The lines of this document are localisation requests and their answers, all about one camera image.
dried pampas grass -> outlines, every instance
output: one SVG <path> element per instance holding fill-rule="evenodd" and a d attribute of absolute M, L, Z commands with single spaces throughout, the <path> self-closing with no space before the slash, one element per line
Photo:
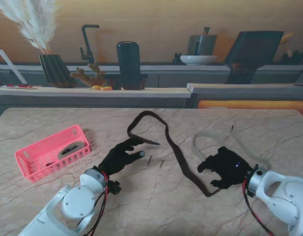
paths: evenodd
<path fill-rule="evenodd" d="M 21 34 L 43 54 L 51 54 L 56 0 L 0 0 L 0 12 L 18 23 Z"/>

pink basket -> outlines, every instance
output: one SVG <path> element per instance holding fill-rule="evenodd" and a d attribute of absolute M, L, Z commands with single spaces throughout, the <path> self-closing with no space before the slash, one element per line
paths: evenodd
<path fill-rule="evenodd" d="M 62 159 L 57 155 L 65 147 L 74 142 L 83 142 L 84 147 Z M 53 134 L 15 153 L 17 164 L 23 177 L 31 182 L 53 173 L 56 170 L 82 158 L 90 153 L 89 142 L 79 125 L 73 125 Z"/>

black faucet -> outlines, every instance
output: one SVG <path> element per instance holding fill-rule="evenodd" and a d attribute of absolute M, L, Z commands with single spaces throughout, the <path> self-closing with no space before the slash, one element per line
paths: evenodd
<path fill-rule="evenodd" d="M 86 28 L 99 28 L 99 25 L 83 25 L 82 27 L 82 31 L 83 31 L 83 38 L 84 38 L 84 42 L 86 44 L 86 48 L 87 48 L 87 55 L 83 54 L 83 48 L 80 47 L 81 49 L 81 53 L 82 53 L 82 59 L 83 60 L 88 60 L 89 63 L 94 64 L 94 58 L 93 58 L 93 54 L 92 51 L 90 50 L 90 46 L 89 46 L 89 42 L 88 42 L 88 38 L 87 38 L 87 34 L 86 34 Z"/>

yellow fruit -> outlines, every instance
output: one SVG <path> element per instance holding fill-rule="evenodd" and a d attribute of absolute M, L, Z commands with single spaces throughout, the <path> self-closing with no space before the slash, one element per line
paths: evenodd
<path fill-rule="evenodd" d="M 107 87 L 102 87 L 101 90 L 112 90 L 113 88 L 110 87 L 110 86 L 107 86 Z"/>
<path fill-rule="evenodd" d="M 100 90 L 100 89 L 101 89 L 101 86 L 95 85 L 95 86 L 92 86 L 92 89 L 94 89 L 94 90 Z"/>

black strap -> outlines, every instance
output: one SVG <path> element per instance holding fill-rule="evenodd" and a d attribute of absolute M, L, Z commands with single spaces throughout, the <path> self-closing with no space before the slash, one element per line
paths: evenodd
<path fill-rule="evenodd" d="M 220 191 L 220 189 L 217 189 L 215 192 L 210 193 L 207 189 L 207 187 L 205 186 L 205 184 L 203 182 L 201 182 L 201 180 L 193 173 L 191 172 L 191 170 L 189 169 L 189 166 L 187 164 L 187 161 L 185 160 L 185 157 L 182 153 L 182 151 L 180 150 L 179 146 L 177 146 L 173 140 L 171 139 L 170 135 L 169 135 L 169 127 L 167 125 L 167 123 L 161 119 L 156 113 L 151 112 L 151 111 L 144 111 L 142 113 L 140 113 L 135 119 L 134 121 L 130 124 L 130 126 L 128 126 L 127 128 L 127 134 L 130 138 L 136 138 L 136 139 L 141 139 L 143 140 L 145 143 L 147 144 L 152 144 L 152 145 L 160 145 L 159 143 L 144 139 L 138 135 L 132 134 L 131 131 L 132 129 L 134 129 L 136 127 L 136 125 L 140 122 L 140 120 L 145 117 L 145 116 L 151 116 L 156 118 L 158 121 L 160 121 L 162 124 L 165 125 L 165 137 L 167 142 L 170 144 L 171 148 L 173 149 L 173 152 L 175 154 L 176 160 L 179 163 L 182 173 L 183 175 L 185 175 L 186 178 L 188 178 L 190 181 L 192 181 L 194 184 L 196 184 L 196 186 L 202 191 L 202 193 L 206 196 L 206 197 L 211 197 L 213 195 L 215 195 L 217 192 Z"/>

